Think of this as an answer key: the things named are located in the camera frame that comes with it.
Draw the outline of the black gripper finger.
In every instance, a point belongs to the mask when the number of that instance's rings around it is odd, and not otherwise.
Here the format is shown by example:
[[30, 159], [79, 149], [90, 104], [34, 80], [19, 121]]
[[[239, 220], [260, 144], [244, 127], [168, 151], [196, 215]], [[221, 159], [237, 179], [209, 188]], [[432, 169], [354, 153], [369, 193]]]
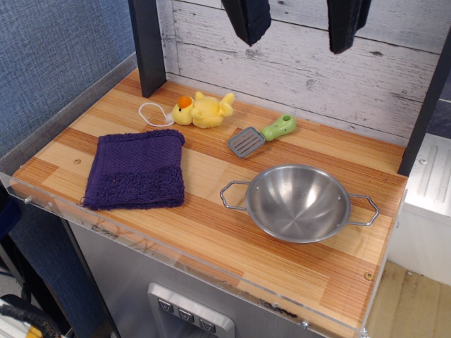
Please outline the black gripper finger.
[[235, 34], [248, 46], [257, 43], [271, 26], [268, 0], [221, 1]]
[[371, 0], [327, 0], [330, 51], [341, 54], [352, 47], [366, 24]]

